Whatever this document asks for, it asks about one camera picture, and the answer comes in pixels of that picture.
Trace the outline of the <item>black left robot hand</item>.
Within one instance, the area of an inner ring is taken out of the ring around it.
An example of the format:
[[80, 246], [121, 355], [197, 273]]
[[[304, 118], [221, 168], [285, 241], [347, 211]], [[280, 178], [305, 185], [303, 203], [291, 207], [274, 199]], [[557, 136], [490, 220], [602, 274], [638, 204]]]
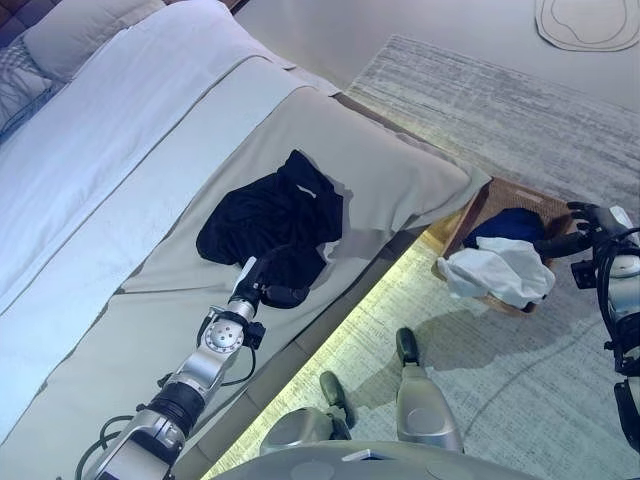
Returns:
[[260, 304], [276, 309], [293, 309], [301, 305], [309, 295], [309, 287], [293, 288], [268, 279], [269, 272], [285, 257], [288, 249], [288, 245], [283, 245], [259, 258], [250, 257], [234, 285], [228, 303], [247, 302], [254, 313], [257, 313]]

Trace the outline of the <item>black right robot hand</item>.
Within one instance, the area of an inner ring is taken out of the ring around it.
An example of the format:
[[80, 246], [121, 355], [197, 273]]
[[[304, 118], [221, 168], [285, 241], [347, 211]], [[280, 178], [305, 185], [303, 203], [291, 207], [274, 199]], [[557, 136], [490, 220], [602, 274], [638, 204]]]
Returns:
[[602, 248], [637, 232], [620, 223], [610, 209], [579, 201], [567, 202], [566, 206], [571, 217], [581, 223], [573, 233], [535, 241], [533, 247], [543, 259], [563, 258], [591, 248]]

